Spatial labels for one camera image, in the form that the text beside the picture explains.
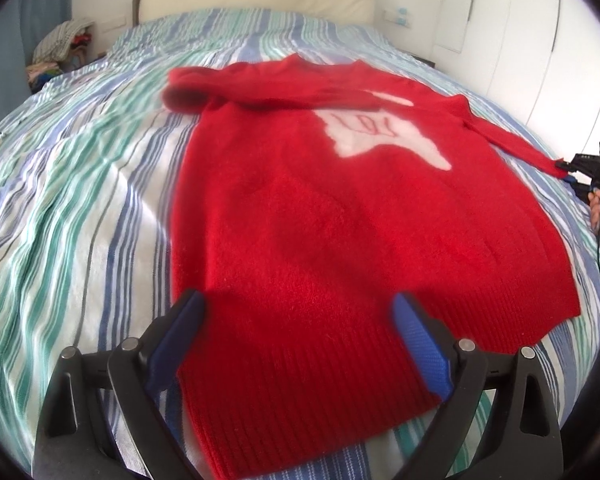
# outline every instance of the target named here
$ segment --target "white wardrobe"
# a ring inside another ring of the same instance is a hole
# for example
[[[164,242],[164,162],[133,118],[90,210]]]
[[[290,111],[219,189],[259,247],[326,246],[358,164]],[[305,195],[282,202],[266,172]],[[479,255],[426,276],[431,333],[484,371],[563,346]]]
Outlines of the white wardrobe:
[[[443,0],[431,59],[555,155],[598,152],[600,24],[582,0]]]

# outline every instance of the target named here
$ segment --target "white graphic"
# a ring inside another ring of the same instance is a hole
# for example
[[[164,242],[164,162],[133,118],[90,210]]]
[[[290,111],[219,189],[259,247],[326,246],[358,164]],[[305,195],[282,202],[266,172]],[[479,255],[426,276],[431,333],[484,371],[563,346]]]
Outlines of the white graphic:
[[[404,97],[398,97],[397,95],[385,94],[384,92],[371,92],[376,97],[384,99],[385,101],[392,101],[399,105],[413,106],[413,102],[405,99]]]
[[[413,106],[401,97],[373,92],[381,99]],[[381,144],[400,146],[419,155],[434,168],[449,171],[451,164],[438,151],[431,139],[423,136],[418,127],[385,110],[362,112],[358,110],[314,110],[325,123],[325,132],[335,142],[341,157],[360,155]]]

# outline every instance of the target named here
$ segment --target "ribbed hem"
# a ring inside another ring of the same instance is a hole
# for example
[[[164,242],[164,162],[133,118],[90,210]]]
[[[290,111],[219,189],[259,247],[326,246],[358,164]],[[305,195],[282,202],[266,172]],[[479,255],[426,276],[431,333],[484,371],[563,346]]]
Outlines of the ribbed hem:
[[[485,350],[515,352],[537,342],[565,315],[579,314],[569,298],[546,304],[545,294],[534,293],[537,285],[528,285],[506,286],[496,279],[473,290],[466,286],[453,307],[441,307],[444,315],[432,314],[445,318],[456,337],[471,337]],[[525,319],[519,309],[534,296],[542,311],[539,324]],[[428,301],[437,303],[435,298]],[[426,391],[388,320],[359,332],[329,330],[312,341],[289,341],[267,351],[246,349],[226,358],[214,356],[217,368],[210,370],[208,359],[194,346],[180,371],[196,434],[221,480],[271,473],[335,452],[439,402]]]
[[[307,462],[439,402],[426,392],[397,333],[378,326],[244,355],[226,384],[234,390],[229,394],[196,380],[195,352],[190,357],[180,371],[183,396],[220,479]]]

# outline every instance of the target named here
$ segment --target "wall socket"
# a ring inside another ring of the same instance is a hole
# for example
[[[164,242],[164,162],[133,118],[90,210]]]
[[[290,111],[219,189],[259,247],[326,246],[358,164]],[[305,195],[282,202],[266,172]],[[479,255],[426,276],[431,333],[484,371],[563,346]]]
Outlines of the wall socket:
[[[411,27],[411,21],[407,13],[407,9],[399,7],[398,9],[385,9],[382,13],[382,19],[386,22],[395,23],[402,27]]]
[[[124,27],[126,25],[126,16],[117,16],[115,18],[111,18],[107,22],[99,23],[99,25],[99,29],[102,33],[109,32],[110,30]]]

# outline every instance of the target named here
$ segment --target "blue gripper pad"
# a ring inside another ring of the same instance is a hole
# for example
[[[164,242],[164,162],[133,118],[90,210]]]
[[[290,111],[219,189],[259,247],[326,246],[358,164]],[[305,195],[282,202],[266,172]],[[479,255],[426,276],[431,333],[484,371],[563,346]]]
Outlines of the blue gripper pad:
[[[200,292],[196,292],[178,313],[147,361],[144,389],[150,396],[155,397],[171,386],[204,317],[205,299]]]
[[[401,295],[394,297],[394,323],[427,389],[444,402],[453,391],[451,366],[424,327],[411,303]]]

